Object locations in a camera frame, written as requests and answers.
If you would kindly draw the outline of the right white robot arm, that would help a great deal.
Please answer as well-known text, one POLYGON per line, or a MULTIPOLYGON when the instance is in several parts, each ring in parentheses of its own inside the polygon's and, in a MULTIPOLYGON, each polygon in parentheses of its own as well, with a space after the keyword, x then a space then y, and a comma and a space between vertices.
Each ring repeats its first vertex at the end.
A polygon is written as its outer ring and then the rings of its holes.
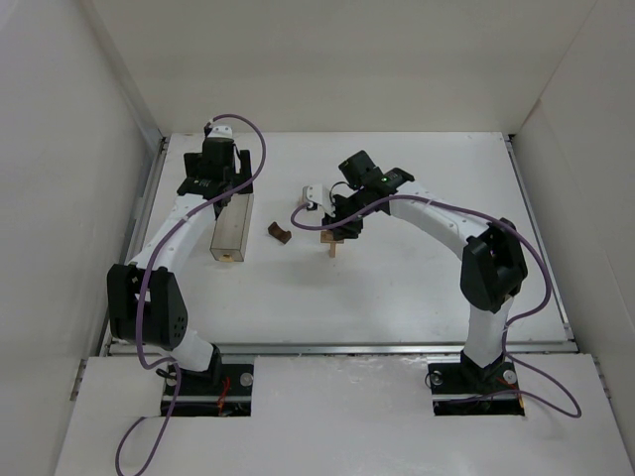
POLYGON ((353 194, 333 194, 322 185, 305 190, 310 204, 324 210, 322 225, 351 219, 332 227, 333 241, 356 239, 363 217, 382 211, 435 238, 460 260, 459 287, 470 305, 460 368, 465 380, 489 384, 503 365, 505 321, 528 275, 521 244, 509 231, 513 224, 434 206, 437 199, 414 176, 399 168, 383 172, 364 151, 342 162, 339 170, 353 194))

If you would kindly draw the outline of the light wood notched block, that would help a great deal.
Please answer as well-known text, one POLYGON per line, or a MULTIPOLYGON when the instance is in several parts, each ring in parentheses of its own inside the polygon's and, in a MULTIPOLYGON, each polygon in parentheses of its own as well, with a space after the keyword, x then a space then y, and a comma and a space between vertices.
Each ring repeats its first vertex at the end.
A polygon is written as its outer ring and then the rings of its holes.
POLYGON ((336 240, 331 230, 322 230, 320 233, 320 242, 322 244, 342 244, 342 240, 336 240))

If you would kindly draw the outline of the clear plastic box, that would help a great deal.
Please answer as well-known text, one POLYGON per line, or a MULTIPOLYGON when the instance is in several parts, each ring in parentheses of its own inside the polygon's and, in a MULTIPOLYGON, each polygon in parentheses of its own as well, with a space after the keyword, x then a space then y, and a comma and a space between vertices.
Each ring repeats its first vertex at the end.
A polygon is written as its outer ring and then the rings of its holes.
POLYGON ((251 224, 254 194, 236 194, 215 223, 209 251, 218 262, 243 262, 251 224))

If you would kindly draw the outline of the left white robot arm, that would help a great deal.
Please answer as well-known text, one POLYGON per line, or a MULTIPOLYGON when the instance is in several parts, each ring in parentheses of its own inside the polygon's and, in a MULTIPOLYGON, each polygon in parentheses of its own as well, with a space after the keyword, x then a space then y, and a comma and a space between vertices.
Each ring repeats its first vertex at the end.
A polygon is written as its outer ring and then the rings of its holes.
POLYGON ((191 329, 178 274, 234 189, 251 179, 251 156, 232 138, 213 133, 200 152, 184 154, 184 162, 187 176, 159 231, 129 263, 108 271, 109 325, 113 337, 156 347, 183 372, 216 384, 220 352, 191 329))

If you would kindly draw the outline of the dark brown notched block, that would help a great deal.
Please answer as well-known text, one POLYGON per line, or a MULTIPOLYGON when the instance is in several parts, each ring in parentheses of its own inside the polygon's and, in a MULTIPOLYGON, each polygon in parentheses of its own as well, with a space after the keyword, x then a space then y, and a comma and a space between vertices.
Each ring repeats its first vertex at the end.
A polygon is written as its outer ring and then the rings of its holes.
POLYGON ((287 244, 292 239, 292 232, 281 228, 276 221, 272 222, 267 230, 271 237, 282 244, 287 244))

